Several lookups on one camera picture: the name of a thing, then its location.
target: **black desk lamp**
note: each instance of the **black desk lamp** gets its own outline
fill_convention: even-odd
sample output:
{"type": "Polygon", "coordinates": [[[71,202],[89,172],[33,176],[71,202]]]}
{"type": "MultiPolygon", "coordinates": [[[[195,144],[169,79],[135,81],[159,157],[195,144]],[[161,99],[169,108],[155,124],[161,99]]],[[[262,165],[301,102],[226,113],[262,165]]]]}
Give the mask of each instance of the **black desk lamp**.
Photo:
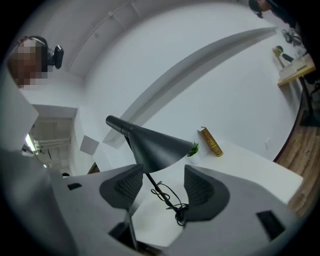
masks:
{"type": "Polygon", "coordinates": [[[151,181],[155,191],[175,211],[176,220],[182,222],[186,208],[175,207],[161,191],[150,173],[167,168],[182,159],[192,150],[193,143],[142,128],[112,115],[109,115],[105,122],[108,126],[125,136],[136,163],[143,165],[143,172],[151,181]]]}

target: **lamp shade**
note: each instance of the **lamp shade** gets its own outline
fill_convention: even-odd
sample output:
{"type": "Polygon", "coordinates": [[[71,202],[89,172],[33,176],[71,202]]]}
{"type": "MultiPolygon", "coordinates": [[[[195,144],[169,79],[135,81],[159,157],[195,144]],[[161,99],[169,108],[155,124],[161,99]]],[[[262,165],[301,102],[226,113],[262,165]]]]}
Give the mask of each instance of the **lamp shade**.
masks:
{"type": "Polygon", "coordinates": [[[129,138],[134,159],[143,165],[145,174],[167,168],[186,156],[193,143],[142,128],[133,123],[109,115],[106,124],[129,138]]]}

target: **lamp cord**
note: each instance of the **lamp cord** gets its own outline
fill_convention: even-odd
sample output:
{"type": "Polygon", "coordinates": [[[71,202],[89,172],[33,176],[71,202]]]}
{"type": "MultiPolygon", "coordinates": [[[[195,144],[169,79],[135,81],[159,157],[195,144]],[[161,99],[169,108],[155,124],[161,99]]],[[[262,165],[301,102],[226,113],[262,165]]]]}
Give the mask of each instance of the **lamp cord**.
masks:
{"type": "MultiPolygon", "coordinates": [[[[175,197],[176,197],[176,198],[179,200],[179,202],[180,202],[180,203],[178,203],[178,204],[175,204],[175,205],[173,205],[173,206],[170,206],[170,205],[167,204],[167,202],[166,202],[164,199],[162,199],[162,198],[160,197],[161,194],[158,193],[154,188],[152,188],[152,189],[151,189],[151,193],[154,194],[154,195],[157,195],[157,197],[158,197],[161,201],[164,201],[167,206],[170,206],[170,207],[166,208],[166,210],[175,210],[175,212],[177,212],[177,211],[182,212],[183,209],[187,210],[188,204],[187,204],[187,203],[181,203],[180,198],[177,196],[177,194],[176,194],[169,186],[167,186],[166,184],[163,184],[161,181],[158,182],[157,185],[158,185],[158,186],[159,186],[159,185],[163,185],[163,186],[167,187],[167,188],[175,195],[175,197]]],[[[164,196],[165,196],[168,200],[170,200],[170,195],[169,195],[169,194],[164,193],[164,192],[162,192],[162,193],[164,194],[164,196]]],[[[177,214],[175,215],[175,220],[176,220],[176,223],[177,223],[179,226],[184,226],[184,223],[182,223],[182,222],[178,219],[177,214]]]]}

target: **wooden floor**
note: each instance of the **wooden floor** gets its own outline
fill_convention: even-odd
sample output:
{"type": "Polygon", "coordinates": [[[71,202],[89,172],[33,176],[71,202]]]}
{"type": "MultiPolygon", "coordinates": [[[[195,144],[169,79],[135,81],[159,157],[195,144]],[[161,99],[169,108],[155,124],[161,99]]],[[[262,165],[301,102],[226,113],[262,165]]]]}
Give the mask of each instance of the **wooden floor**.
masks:
{"type": "MultiPolygon", "coordinates": [[[[320,109],[320,103],[314,104],[314,107],[320,109]]],[[[298,217],[303,217],[312,209],[320,192],[320,128],[299,125],[305,109],[302,104],[292,136],[276,161],[303,177],[300,189],[289,202],[289,207],[298,217]]]]}

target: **green plant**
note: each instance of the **green plant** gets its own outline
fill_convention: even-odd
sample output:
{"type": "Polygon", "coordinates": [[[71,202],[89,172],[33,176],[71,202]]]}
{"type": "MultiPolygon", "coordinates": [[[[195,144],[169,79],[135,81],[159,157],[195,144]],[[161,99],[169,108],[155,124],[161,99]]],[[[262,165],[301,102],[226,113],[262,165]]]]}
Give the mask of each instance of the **green plant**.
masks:
{"type": "Polygon", "coordinates": [[[193,143],[191,151],[186,155],[187,157],[192,157],[195,153],[199,151],[199,143],[193,143]]]}

